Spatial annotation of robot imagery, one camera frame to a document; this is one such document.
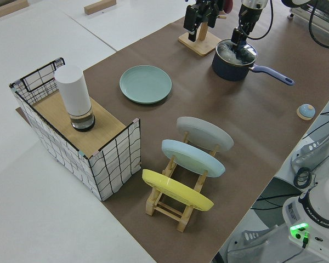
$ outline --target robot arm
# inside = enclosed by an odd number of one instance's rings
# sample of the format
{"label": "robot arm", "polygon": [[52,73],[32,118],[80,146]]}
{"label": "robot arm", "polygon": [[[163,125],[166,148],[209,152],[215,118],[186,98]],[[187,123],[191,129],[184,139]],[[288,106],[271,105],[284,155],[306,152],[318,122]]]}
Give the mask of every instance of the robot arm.
{"label": "robot arm", "polygon": [[[310,0],[281,0],[287,7],[299,7]],[[231,41],[239,48],[246,44],[246,38],[252,32],[256,22],[266,7],[268,0],[242,0],[239,11],[239,26],[233,30]]]}
{"label": "robot arm", "polygon": [[189,5],[184,20],[184,28],[189,32],[189,40],[196,41],[197,29],[201,23],[207,22],[207,25],[213,28],[223,8],[224,0],[196,0],[196,4]]}
{"label": "robot arm", "polygon": [[[310,2],[310,0],[281,1],[287,7],[299,7]],[[231,37],[237,47],[245,45],[247,36],[252,32],[267,3],[268,0],[241,0],[239,26],[234,29]],[[207,25],[213,28],[219,13],[224,11],[229,14],[232,6],[232,0],[196,0],[195,4],[189,5],[186,8],[184,20],[184,28],[189,32],[189,40],[196,41],[197,29],[201,23],[207,22]]]}

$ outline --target plate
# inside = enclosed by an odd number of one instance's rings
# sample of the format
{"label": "plate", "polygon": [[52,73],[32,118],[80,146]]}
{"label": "plate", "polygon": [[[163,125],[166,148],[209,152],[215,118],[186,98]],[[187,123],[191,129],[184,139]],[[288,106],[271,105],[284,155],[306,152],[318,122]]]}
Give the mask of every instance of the plate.
{"label": "plate", "polygon": [[140,65],[123,73],[120,87],[128,99],[141,104],[151,104],[159,102],[169,94],[172,81],[162,69]]}
{"label": "plate", "polygon": [[166,196],[172,197],[183,204],[192,205],[197,210],[208,211],[213,207],[213,202],[206,196],[155,171],[144,169],[142,177],[148,185],[156,188]]}
{"label": "plate", "polygon": [[168,159],[174,157],[174,162],[196,174],[204,174],[207,177],[219,177],[225,172],[224,165],[207,152],[185,144],[181,141],[163,140],[162,152]]}
{"label": "plate", "polygon": [[234,141],[228,133],[216,125],[194,117],[179,117],[177,129],[184,135],[188,132],[188,140],[197,146],[213,151],[216,145],[217,152],[228,151],[234,145]]}

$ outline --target green light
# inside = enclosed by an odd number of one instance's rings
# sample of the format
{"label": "green light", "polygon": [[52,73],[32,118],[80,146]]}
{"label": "green light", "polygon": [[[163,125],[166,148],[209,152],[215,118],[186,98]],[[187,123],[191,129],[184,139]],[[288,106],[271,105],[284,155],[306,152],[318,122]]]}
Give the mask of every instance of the green light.
{"label": "green light", "polygon": [[307,228],[307,227],[308,227],[307,223],[301,223],[301,224],[290,227],[290,231],[298,230],[300,228]]}
{"label": "green light", "polygon": [[308,227],[307,223],[301,223],[295,226],[290,227],[290,233],[293,237],[296,237],[298,230],[303,231]]}

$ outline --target grid-patterned box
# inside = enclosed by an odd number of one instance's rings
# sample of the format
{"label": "grid-patterned box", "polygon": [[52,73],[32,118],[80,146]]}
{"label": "grid-patterned box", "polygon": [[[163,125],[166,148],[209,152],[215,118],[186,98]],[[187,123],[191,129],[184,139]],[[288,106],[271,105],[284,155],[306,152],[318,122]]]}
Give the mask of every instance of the grid-patterned box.
{"label": "grid-patterned box", "polygon": [[104,201],[141,168],[140,119],[87,157],[33,107],[57,91],[54,71],[64,64],[63,58],[58,58],[10,84],[10,88],[44,147]]}

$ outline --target saucepan handle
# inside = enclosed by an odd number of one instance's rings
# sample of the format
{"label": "saucepan handle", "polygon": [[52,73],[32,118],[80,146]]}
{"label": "saucepan handle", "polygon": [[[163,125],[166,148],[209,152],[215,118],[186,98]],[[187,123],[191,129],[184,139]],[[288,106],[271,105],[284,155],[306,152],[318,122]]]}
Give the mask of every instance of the saucepan handle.
{"label": "saucepan handle", "polygon": [[251,70],[252,72],[255,73],[266,73],[278,80],[280,80],[281,82],[284,82],[287,85],[294,85],[295,81],[293,81],[292,79],[284,76],[283,74],[269,68],[269,67],[265,67],[265,66],[258,66],[256,64],[254,64],[252,67],[249,67],[249,70]]}

